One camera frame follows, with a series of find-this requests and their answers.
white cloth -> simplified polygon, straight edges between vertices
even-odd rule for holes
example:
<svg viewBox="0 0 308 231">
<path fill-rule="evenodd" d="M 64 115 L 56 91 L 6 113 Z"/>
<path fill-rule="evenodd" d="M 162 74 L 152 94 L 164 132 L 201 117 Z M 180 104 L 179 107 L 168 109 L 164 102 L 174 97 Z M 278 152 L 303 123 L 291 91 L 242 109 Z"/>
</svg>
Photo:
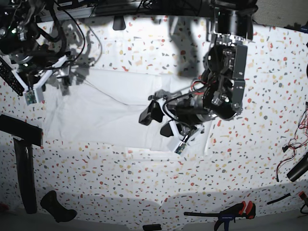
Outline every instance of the white cloth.
<svg viewBox="0 0 308 231">
<path fill-rule="evenodd" d="M 47 85 L 44 93 L 47 114 L 43 125 L 46 139 L 168 151 L 171 138 L 160 135 L 164 122 L 153 120 L 144 126 L 139 124 L 139 116 L 149 105 L 151 94 L 160 89 L 182 90 L 190 86 L 191 79 L 98 69 L 73 71 L 86 80 L 78 85 L 73 81 L 75 84 L 69 87 L 68 95 L 62 96 L 59 89 Z M 202 155 L 211 123 L 205 125 L 205 133 L 192 142 L 195 151 Z"/>
</svg>

terrazzo-patterned tablecloth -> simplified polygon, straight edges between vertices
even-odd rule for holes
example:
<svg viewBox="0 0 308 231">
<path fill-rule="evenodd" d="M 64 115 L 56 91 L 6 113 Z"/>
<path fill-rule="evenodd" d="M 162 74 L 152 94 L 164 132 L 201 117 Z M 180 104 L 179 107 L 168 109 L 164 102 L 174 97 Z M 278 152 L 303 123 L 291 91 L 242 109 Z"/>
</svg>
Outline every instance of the terrazzo-patterned tablecloth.
<svg viewBox="0 0 308 231">
<path fill-rule="evenodd" d="M 209 48 L 205 19 L 180 17 L 177 24 L 174 19 L 126 16 L 124 31 L 112 29 L 113 17 L 81 20 L 87 46 L 79 63 L 101 70 L 198 76 Z M 41 26 L 52 30 L 49 23 Z M 64 28 L 71 50 L 80 52 L 76 26 L 68 21 Z M 55 189 L 60 203 L 78 212 L 77 219 L 131 229 L 160 223 L 163 230 L 213 221 L 185 217 L 185 211 L 219 212 L 243 200 L 256 203 L 257 216 L 299 209 L 297 193 L 308 193 L 308 177 L 291 183 L 286 173 L 306 147 L 283 165 L 280 183 L 275 169 L 291 155 L 282 147 L 293 137 L 307 100 L 308 35 L 260 25 L 254 30 L 253 42 L 247 43 L 244 110 L 232 121 L 213 122 L 207 155 L 169 159 L 164 153 L 103 143 L 44 141 L 33 146 L 37 201 Z M 2 113 L 40 125 L 45 106 L 26 106 L 0 80 Z M 0 132 L 0 202 L 11 208 L 21 205 L 15 163 L 13 139 Z M 292 197 L 266 205 L 287 193 Z"/>
</svg>

speckled white surface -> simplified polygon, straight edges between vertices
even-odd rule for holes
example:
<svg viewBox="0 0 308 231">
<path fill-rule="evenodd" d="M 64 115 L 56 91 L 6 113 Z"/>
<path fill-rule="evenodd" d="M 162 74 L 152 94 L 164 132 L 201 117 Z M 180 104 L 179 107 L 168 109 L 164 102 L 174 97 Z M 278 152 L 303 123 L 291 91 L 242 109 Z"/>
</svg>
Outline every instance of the speckled white surface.
<svg viewBox="0 0 308 231">
<path fill-rule="evenodd" d="M 88 45 L 79 62 L 101 70 L 198 76 L 208 51 L 205 20 L 181 17 L 171 36 L 172 20 L 126 16 L 127 28 L 117 32 L 112 29 L 112 17 L 82 20 Z M 79 52 L 82 42 L 69 25 L 65 23 L 64 28 L 70 46 Z M 50 25 L 43 26 L 49 31 Z M 243 200 L 256 203 L 257 216 L 300 208 L 296 194 L 307 192 L 307 175 L 290 183 L 286 173 L 306 147 L 283 165 L 280 183 L 275 180 L 275 169 L 284 155 L 291 155 L 281 148 L 293 136 L 307 100 L 307 42 L 307 34 L 255 26 L 254 40 L 247 44 L 244 110 L 232 121 L 213 122 L 209 156 L 188 154 L 168 160 L 164 153 L 61 140 L 33 146 L 37 201 L 55 189 L 61 204 L 78 212 L 77 219 L 131 229 L 160 223 L 163 230 L 213 221 L 185 217 L 185 211 L 219 212 Z M 2 113 L 36 125 L 42 123 L 45 110 L 42 103 L 27 107 L 0 80 Z M 0 159 L 0 202 L 14 208 L 21 199 L 13 139 L 3 132 Z M 287 193 L 292 197 L 266 205 Z M 45 212 L 39 203 L 38 208 Z"/>
</svg>

table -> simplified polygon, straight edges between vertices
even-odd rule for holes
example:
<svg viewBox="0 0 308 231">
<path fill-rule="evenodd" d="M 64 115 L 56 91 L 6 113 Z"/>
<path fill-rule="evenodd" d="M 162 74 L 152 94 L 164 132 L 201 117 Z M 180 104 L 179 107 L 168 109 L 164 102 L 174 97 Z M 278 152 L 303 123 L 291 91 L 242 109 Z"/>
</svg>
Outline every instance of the table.
<svg viewBox="0 0 308 231">
<path fill-rule="evenodd" d="M 79 20 L 87 45 L 79 59 L 83 67 L 122 72 L 198 76 L 208 51 L 204 18 L 125 16 L 126 29 L 114 31 L 113 17 Z M 41 25 L 52 30 L 51 23 Z M 73 53 L 82 40 L 70 21 L 64 29 Z M 257 216 L 299 209 L 297 194 L 307 192 L 307 175 L 291 183 L 288 170 L 305 153 L 283 165 L 285 154 L 307 101 L 308 35 L 254 25 L 248 45 L 244 109 L 232 121 L 216 119 L 207 155 L 169 160 L 163 153 L 103 143 L 46 141 L 33 146 L 37 201 L 51 189 L 77 219 L 123 224 L 130 229 L 160 223 L 163 230 L 212 218 L 185 217 L 185 211 L 219 212 L 245 200 L 257 205 Z M 0 111 L 33 125 L 44 120 L 45 104 L 26 106 L 0 80 Z M 0 132 L 0 201 L 21 205 L 13 139 Z M 273 205 L 266 202 L 287 193 L 292 197 Z M 46 213 L 39 203 L 39 212 Z"/>
</svg>

white towel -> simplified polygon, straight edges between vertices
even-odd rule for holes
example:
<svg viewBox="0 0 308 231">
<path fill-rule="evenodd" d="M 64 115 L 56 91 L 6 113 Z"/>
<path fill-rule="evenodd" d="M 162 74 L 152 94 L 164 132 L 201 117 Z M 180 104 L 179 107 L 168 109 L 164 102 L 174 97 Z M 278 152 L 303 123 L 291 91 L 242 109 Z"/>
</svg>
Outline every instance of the white towel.
<svg viewBox="0 0 308 231">
<path fill-rule="evenodd" d="M 77 81 L 80 76 L 86 80 L 78 85 L 73 81 L 68 95 L 62 96 L 59 89 L 47 85 L 43 125 L 46 139 L 168 151 L 171 138 L 160 135 L 166 116 L 163 123 L 152 121 L 149 126 L 139 124 L 139 116 L 149 105 L 151 94 L 160 89 L 182 90 L 190 86 L 191 79 L 83 68 L 73 72 L 79 75 Z M 192 142 L 193 152 L 204 155 L 210 125 L 206 123 L 205 133 Z"/>
</svg>

